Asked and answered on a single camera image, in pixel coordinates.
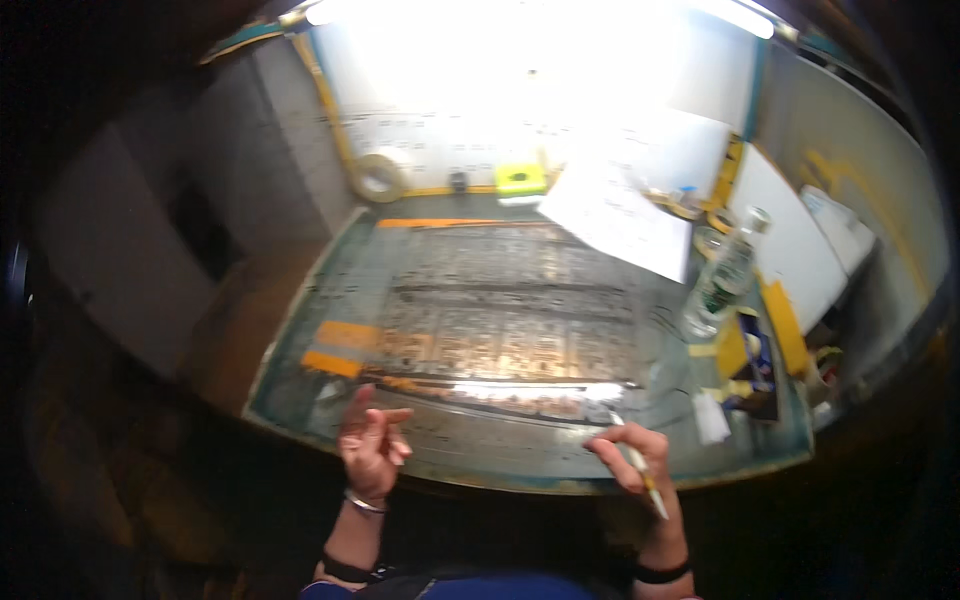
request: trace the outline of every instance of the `blue shirt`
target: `blue shirt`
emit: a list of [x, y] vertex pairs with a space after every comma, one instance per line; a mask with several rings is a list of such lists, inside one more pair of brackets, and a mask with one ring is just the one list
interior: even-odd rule
[[[318, 581], [300, 591], [300, 600], [347, 600], [353, 594], [336, 584]], [[593, 600], [592, 594], [572, 582], [549, 575], [509, 575], [434, 582], [422, 600]]]

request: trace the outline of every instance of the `small black object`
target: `small black object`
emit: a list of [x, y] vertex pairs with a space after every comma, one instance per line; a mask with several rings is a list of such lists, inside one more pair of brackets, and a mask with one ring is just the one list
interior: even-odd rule
[[381, 582], [387, 578], [387, 574], [391, 570], [389, 567], [381, 566], [375, 569], [373, 573], [370, 573], [358, 566], [331, 559], [326, 552], [324, 552], [323, 561], [324, 573], [351, 584], [375, 584]]
[[450, 187], [454, 194], [467, 193], [467, 174], [463, 171], [456, 171], [450, 174]]
[[658, 586], [677, 581], [686, 575], [687, 571], [689, 570], [690, 563], [688, 561], [684, 561], [684, 563], [677, 568], [671, 568], [665, 571], [657, 571], [652, 568], [647, 568], [642, 564], [638, 564], [634, 567], [634, 579], [644, 584], [653, 584]]

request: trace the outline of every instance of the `silver bracelet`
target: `silver bracelet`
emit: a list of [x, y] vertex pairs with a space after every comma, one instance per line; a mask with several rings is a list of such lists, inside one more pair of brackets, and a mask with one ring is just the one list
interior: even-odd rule
[[368, 504], [360, 498], [357, 497], [357, 494], [353, 493], [353, 490], [347, 488], [344, 490], [344, 498], [353, 503], [353, 506], [357, 507], [361, 511], [366, 511], [368, 513], [374, 513], [375, 515], [383, 515], [387, 512], [386, 508], [377, 508], [373, 504]]

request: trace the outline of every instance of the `finger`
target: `finger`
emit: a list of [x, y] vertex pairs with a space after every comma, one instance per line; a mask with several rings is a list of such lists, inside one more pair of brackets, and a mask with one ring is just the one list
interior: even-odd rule
[[380, 452], [384, 437], [387, 435], [387, 418], [383, 411], [367, 409], [367, 429], [363, 432], [360, 451], [370, 457]]
[[387, 451], [387, 460], [393, 463], [396, 467], [402, 467], [403, 463], [406, 462], [403, 456], [392, 446], [390, 446], [390, 450]]
[[668, 447], [666, 436], [662, 433], [645, 429], [634, 422], [610, 427], [593, 439], [608, 440], [615, 444], [623, 442], [633, 446], [641, 454], [656, 458], [665, 458]]
[[623, 458], [616, 444], [602, 438], [594, 438], [585, 444], [585, 447], [596, 454], [600, 462], [607, 466], [620, 487], [627, 492], [643, 491], [643, 478], [640, 477], [640, 472]]
[[387, 441], [390, 443], [390, 448], [396, 450], [402, 458], [407, 458], [414, 453], [396, 425], [390, 425], [387, 428]]
[[372, 383], [362, 385], [356, 389], [356, 392], [353, 393], [353, 398], [350, 400], [350, 404], [348, 404], [344, 410], [343, 424], [357, 424], [366, 420], [364, 411], [370, 406], [370, 401], [373, 399], [373, 390], [374, 387]]
[[402, 423], [410, 419], [414, 414], [412, 408], [390, 408], [383, 411], [388, 423]]

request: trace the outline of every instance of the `black wristband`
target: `black wristband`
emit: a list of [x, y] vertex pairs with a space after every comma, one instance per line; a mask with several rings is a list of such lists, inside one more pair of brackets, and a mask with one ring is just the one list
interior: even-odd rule
[[666, 571], [656, 571], [652, 568], [647, 568], [642, 564], [638, 564], [634, 567], [634, 579], [643, 584], [653, 584], [658, 586], [675, 582], [686, 575], [689, 571], [690, 563], [688, 561], [684, 561], [684, 563], [677, 568], [671, 568]]
[[323, 560], [324, 573], [332, 575], [340, 581], [345, 581], [349, 584], [375, 584], [383, 580], [382, 576], [365, 571], [359, 566], [353, 566], [351, 564], [341, 563], [336, 559], [331, 559], [326, 552], [324, 552]]

